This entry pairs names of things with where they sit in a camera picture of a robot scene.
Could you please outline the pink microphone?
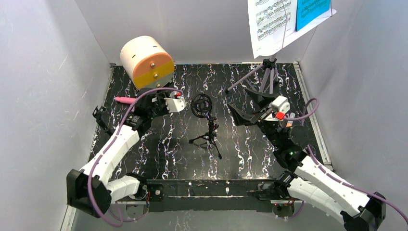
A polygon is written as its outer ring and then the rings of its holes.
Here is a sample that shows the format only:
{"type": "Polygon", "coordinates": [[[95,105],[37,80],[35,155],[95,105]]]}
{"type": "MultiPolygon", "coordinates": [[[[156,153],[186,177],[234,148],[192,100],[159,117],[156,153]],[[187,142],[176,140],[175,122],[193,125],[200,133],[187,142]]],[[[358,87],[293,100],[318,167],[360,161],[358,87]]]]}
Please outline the pink microphone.
{"type": "Polygon", "coordinates": [[[132,104],[136,101],[136,98],[130,98],[130,97],[115,97],[115,101],[119,103],[124,103],[124,104],[132,104]]]}

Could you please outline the lilac music stand tripod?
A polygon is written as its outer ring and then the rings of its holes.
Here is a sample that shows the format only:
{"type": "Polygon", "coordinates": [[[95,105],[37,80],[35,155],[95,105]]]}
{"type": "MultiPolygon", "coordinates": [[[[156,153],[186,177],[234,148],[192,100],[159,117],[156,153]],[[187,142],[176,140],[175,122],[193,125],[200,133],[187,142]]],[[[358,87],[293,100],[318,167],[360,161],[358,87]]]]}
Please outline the lilac music stand tripod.
{"type": "Polygon", "coordinates": [[[264,59],[260,65],[258,65],[253,70],[248,72],[245,76],[238,79],[230,87],[227,87],[224,90],[224,92],[228,94],[233,88],[240,85],[243,81],[246,81],[248,85],[255,90],[253,85],[249,82],[248,78],[255,74],[257,71],[264,70],[264,75],[262,77],[261,85],[258,89],[258,92],[265,92],[266,90],[268,90],[269,93],[272,94],[274,91],[274,85],[277,82],[275,79],[278,75],[276,62],[277,62],[276,54],[273,54],[269,58],[264,59]]]}

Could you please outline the white sheet music page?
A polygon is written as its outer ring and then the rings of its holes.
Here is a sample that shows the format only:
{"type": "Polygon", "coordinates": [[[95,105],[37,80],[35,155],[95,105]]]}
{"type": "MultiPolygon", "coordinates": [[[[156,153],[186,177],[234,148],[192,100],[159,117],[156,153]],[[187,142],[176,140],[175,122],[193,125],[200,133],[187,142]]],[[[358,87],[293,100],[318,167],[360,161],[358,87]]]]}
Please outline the white sheet music page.
{"type": "Polygon", "coordinates": [[[248,20],[254,58],[276,54],[336,14],[332,8],[296,31],[298,0],[249,0],[248,20]]]}

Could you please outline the black round-base mic stand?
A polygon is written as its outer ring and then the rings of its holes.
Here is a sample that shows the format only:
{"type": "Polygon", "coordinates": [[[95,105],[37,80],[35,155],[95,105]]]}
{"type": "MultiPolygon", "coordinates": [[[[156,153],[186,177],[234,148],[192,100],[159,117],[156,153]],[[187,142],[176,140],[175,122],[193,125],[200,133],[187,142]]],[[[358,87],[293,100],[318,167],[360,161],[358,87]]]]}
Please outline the black round-base mic stand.
{"type": "Polygon", "coordinates": [[[104,122],[104,120],[102,119],[102,114],[106,111],[106,108],[101,106],[98,107],[96,106],[94,111],[92,112],[92,116],[95,118],[95,121],[97,123],[97,125],[99,126],[99,128],[106,134],[108,134],[109,136],[113,135],[112,130],[107,126],[107,124],[104,122]]]}

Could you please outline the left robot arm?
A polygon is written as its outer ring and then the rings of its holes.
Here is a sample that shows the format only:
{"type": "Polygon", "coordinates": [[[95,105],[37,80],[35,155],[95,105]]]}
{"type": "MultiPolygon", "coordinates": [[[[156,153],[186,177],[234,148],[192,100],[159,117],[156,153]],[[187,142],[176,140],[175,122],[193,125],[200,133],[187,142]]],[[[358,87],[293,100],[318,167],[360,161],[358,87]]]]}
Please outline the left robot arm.
{"type": "Polygon", "coordinates": [[[144,88],[133,98],[115,130],[104,124],[95,110],[93,116],[103,131],[110,136],[105,145],[81,169],[71,169],[66,176],[67,204],[95,218],[108,221],[106,213],[112,204],[126,197],[145,201],[150,205],[152,196],[147,179],[140,174],[127,173],[111,181],[119,162],[151,128],[160,116],[178,113],[186,102],[181,90],[169,87],[144,88]]]}

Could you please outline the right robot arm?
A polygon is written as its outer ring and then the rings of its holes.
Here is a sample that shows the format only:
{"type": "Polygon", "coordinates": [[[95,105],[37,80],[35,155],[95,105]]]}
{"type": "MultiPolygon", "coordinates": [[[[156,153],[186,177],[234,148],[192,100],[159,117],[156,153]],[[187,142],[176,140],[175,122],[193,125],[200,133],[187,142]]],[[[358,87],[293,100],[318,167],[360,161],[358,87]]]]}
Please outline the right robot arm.
{"type": "Polygon", "coordinates": [[[258,106],[247,114],[228,104],[234,124],[259,127],[274,146],[273,155],[284,172],[270,185],[254,191],[259,200],[272,197],[300,199],[337,219],[348,231],[376,231],[386,217],[385,198],[378,192],[361,192],[322,165],[309,148],[307,128],[287,126],[290,104],[279,94],[247,89],[258,106]]]}

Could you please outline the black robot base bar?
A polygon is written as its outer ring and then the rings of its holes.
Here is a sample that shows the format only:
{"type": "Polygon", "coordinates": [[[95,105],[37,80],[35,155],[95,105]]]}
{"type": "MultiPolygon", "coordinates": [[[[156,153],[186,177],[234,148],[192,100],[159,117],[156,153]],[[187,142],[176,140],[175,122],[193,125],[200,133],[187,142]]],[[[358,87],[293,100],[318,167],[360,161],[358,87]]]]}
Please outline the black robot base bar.
{"type": "Polygon", "coordinates": [[[281,196],[273,180],[148,180],[148,196],[120,199],[126,204],[149,203],[150,212],[254,210],[294,211],[294,199],[281,196]]]}

